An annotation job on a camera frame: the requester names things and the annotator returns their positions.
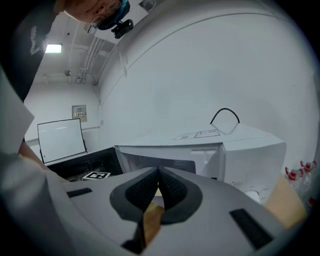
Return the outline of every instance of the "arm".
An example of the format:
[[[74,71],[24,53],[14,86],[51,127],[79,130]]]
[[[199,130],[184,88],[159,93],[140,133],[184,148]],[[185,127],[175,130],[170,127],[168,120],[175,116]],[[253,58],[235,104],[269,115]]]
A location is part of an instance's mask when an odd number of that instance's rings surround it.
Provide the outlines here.
[[[29,158],[29,159],[35,161],[38,165],[41,166],[42,170],[51,172],[51,170],[47,166],[45,166],[45,164],[37,157],[37,155],[32,151],[32,149],[27,145],[26,142],[23,141],[21,143],[21,146],[19,148],[18,153],[21,154],[23,157],[26,157],[26,158]],[[60,178],[61,183],[68,182],[64,178],[61,178],[60,176],[59,176],[59,178]]]

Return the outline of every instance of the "black power cable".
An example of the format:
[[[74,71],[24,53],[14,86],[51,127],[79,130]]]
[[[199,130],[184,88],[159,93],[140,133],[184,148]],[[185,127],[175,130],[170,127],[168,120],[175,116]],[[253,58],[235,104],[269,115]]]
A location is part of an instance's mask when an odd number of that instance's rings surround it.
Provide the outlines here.
[[[240,124],[240,120],[239,120],[239,117],[237,116],[237,114],[236,114],[233,110],[231,110],[230,108],[224,107],[224,108],[219,109],[218,112],[215,113],[214,117],[212,118],[212,120],[211,120],[211,122],[210,122],[210,125],[213,123],[213,121],[215,120],[216,116],[217,116],[217,115],[220,113],[220,111],[222,111],[222,110],[229,110],[232,114],[235,115],[236,119],[238,120],[238,123]]]

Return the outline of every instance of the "ceiling pipe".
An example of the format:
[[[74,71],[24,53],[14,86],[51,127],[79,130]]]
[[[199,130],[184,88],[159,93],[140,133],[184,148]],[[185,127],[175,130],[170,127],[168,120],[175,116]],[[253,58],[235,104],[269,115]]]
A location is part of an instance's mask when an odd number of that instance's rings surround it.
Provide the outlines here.
[[[97,42],[97,44],[94,46],[93,51],[92,51],[92,53],[90,54],[89,60],[88,60],[88,62],[87,62],[87,64],[86,64],[86,66],[85,66],[86,70],[90,67],[90,64],[91,64],[91,61],[92,61],[92,59],[93,59],[94,54],[96,53],[97,50],[100,49],[99,47],[101,46],[101,42],[103,43],[103,40],[100,39],[100,38],[99,38],[97,41],[98,41],[98,42]]]
[[[84,61],[84,67],[87,66],[87,63],[88,63],[88,60],[89,60],[89,56],[92,54],[93,48],[97,44],[97,41],[98,41],[98,38],[94,37],[92,42],[91,42],[91,44],[90,44],[89,50],[87,52],[87,55],[86,55],[86,58],[85,58],[85,61]]]
[[[71,85],[71,75],[72,75],[72,73],[70,72],[70,70],[65,70],[64,74],[68,77],[69,85]]]
[[[89,74],[90,74],[91,76],[92,76],[92,74],[91,74],[92,68],[94,67],[94,65],[95,65],[95,63],[96,63],[96,61],[97,61],[97,58],[98,58],[98,56],[99,56],[99,53],[100,53],[101,49],[104,47],[105,43],[106,43],[106,40],[104,40],[104,41],[101,43],[101,45],[99,46],[98,50],[94,53],[94,57],[93,57],[93,59],[92,59],[92,61],[91,61],[91,63],[90,63],[90,71],[89,71]]]
[[[124,63],[124,60],[123,60],[120,42],[118,43],[117,48],[118,48],[118,53],[119,53],[119,58],[120,58],[120,63],[121,63],[123,75],[124,75],[124,77],[127,77],[127,69],[126,69],[126,64]]]
[[[104,69],[105,65],[107,64],[108,60],[110,59],[110,57],[112,56],[112,53],[114,52],[114,50],[117,48],[117,45],[115,44],[112,48],[112,50],[110,51],[109,55],[105,58],[101,68],[100,68],[100,71],[96,77],[96,82],[98,83],[99,82],[99,79],[100,79],[100,76],[101,76],[101,72],[102,70]]]
[[[76,29],[75,29],[75,32],[74,32],[74,35],[73,35],[73,38],[72,38],[71,50],[70,50],[70,55],[69,55],[69,64],[68,64],[69,72],[70,72],[70,69],[71,69],[72,53],[73,53],[73,50],[74,50],[74,44],[75,44],[75,40],[76,40],[78,29],[79,29],[79,25],[80,25],[80,21],[76,25]]]
[[[54,74],[37,74],[34,78],[33,83],[34,84],[40,84],[40,85],[48,85],[51,84],[57,84],[57,83],[64,83],[69,84],[69,80],[71,81],[71,84],[75,83],[75,80],[77,79],[76,75],[70,74],[70,76],[67,76],[65,73],[54,73]],[[89,84],[93,82],[93,78],[89,75],[86,76],[86,80]]]
[[[152,8],[149,10],[149,12],[151,12],[157,5],[157,1],[156,0],[153,0],[153,6]]]

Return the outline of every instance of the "white wall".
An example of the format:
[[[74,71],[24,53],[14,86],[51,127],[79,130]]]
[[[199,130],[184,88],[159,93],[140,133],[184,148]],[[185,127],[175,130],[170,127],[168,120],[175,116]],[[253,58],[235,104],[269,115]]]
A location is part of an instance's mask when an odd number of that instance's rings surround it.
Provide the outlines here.
[[[72,106],[86,105],[87,122],[81,123],[88,152],[99,150],[99,99],[89,84],[33,84],[24,104],[34,115],[25,134],[26,143],[40,157],[38,124],[72,119]]]
[[[181,3],[165,2],[121,41],[127,77],[111,55],[99,83],[101,146],[206,124],[228,107],[287,143],[284,166],[313,160],[317,67],[294,25],[258,1]],[[215,122],[234,119],[222,112]]]

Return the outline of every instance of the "black shirt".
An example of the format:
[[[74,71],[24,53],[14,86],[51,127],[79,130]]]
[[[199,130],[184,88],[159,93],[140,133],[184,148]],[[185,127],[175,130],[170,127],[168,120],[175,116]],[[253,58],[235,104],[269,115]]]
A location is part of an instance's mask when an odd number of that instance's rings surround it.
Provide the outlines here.
[[[54,13],[56,0],[22,2],[24,6],[15,3],[18,14],[2,23],[6,26],[6,41],[1,64],[15,92],[24,101],[43,59],[47,35],[57,14]]]

